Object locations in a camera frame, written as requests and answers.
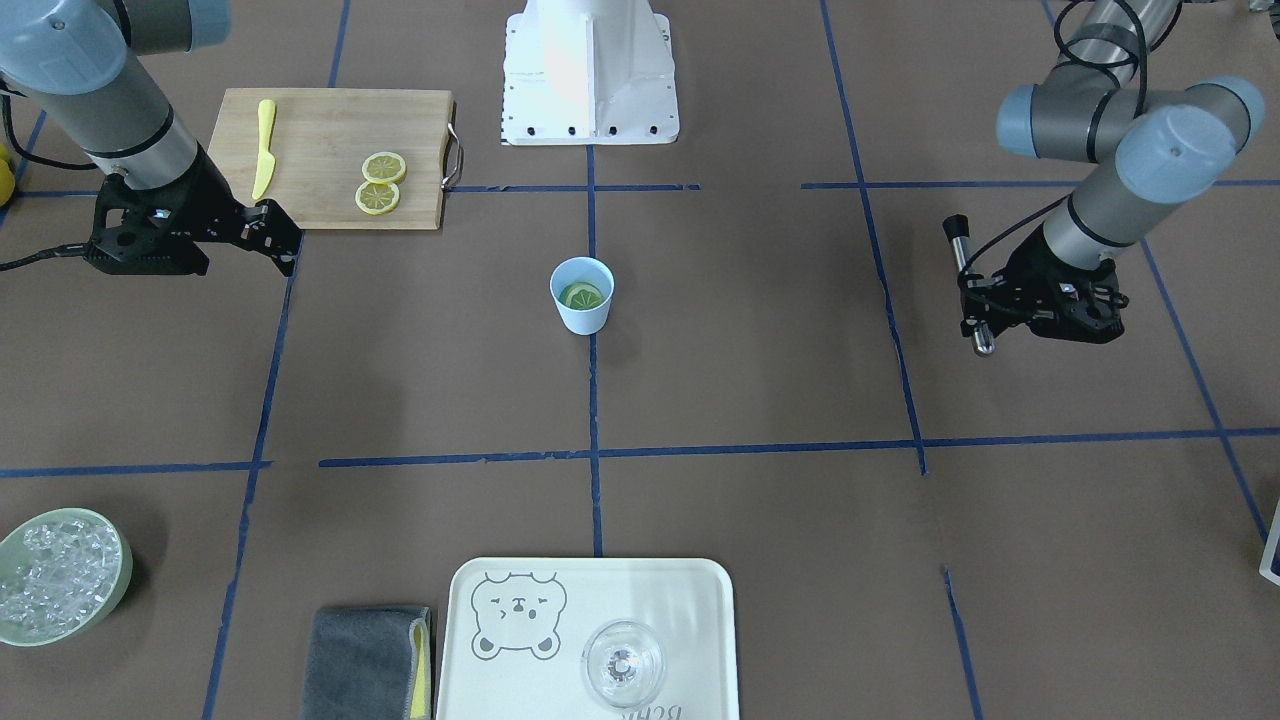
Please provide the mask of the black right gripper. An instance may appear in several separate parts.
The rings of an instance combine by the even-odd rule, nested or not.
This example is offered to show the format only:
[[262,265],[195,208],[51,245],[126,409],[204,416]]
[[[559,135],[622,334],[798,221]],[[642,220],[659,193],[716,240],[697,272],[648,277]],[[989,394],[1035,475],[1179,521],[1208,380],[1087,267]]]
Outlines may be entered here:
[[294,274],[303,232],[271,199],[237,201],[223,173],[200,146],[186,170],[148,190],[128,184],[141,174],[123,158],[108,160],[83,259],[109,275],[205,275],[200,242],[230,243],[269,258]]

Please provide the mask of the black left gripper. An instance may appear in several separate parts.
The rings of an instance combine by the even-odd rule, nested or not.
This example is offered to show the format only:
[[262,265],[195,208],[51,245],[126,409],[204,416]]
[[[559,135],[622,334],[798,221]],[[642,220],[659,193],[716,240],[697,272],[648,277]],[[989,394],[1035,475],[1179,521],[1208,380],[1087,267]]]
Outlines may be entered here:
[[996,337],[1025,324],[1042,338],[1105,345],[1125,332],[1121,311],[1129,299],[1120,291],[1116,263],[1105,259],[1092,270],[1069,265],[1051,251],[1041,225],[993,278],[959,273],[957,288],[966,338],[982,327]]

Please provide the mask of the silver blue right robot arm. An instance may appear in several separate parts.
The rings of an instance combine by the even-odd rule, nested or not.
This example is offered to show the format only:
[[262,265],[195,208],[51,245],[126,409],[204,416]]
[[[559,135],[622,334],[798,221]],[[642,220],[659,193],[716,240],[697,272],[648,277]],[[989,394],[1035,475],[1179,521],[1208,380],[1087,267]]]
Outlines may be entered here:
[[90,238],[3,264],[81,258],[111,275],[204,275],[201,243],[229,243],[292,275],[302,231],[271,199],[239,202],[141,64],[230,31],[227,1],[5,1],[3,100],[37,102],[105,178]]

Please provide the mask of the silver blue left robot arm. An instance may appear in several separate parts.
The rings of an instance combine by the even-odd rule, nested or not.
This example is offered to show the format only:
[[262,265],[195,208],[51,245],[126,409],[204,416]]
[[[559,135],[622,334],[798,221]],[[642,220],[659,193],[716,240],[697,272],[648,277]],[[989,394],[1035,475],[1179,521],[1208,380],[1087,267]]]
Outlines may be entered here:
[[968,219],[943,222],[960,331],[978,355],[991,355],[996,338],[1019,325],[1048,340],[1119,338],[1129,300],[1117,258],[1211,188],[1263,126],[1263,96],[1247,79],[1149,87],[1149,58],[1180,13],[1179,1],[1097,1],[1071,35],[1053,29],[1059,55],[1044,79],[1004,100],[995,122],[1002,149],[1093,170],[1025,218],[1029,236],[988,275],[973,266]]

